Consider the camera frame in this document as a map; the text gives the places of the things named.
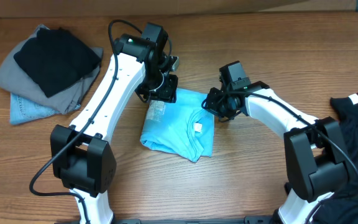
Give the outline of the light blue printed t-shirt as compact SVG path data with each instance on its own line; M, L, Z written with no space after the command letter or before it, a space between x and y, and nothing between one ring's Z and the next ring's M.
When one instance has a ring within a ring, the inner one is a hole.
M201 107L207 94L177 89L175 103L152 100L140 136L143 146L191 162L213 155L214 115Z

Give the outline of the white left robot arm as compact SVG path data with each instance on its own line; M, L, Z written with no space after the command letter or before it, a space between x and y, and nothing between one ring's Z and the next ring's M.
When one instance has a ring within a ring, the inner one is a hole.
M111 140L132 94L142 102L174 103L178 57L164 53L171 41L162 26L148 23L140 36L110 40L108 70L84 110L50 137L53 174L76 198L79 223L113 223L108 188L116 172Z

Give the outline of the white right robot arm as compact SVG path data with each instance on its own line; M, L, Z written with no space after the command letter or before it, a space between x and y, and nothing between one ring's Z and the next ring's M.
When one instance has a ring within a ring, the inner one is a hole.
M311 223L320 206L339 199L339 191L351 182L358 184L358 170L334 118L318 119L297 110L264 82L251 82L239 61L221 67L219 81L221 87L210 89L202 102L204 109L221 122L239 114L254 118L285 146L285 203L271 216L245 217L245 223Z

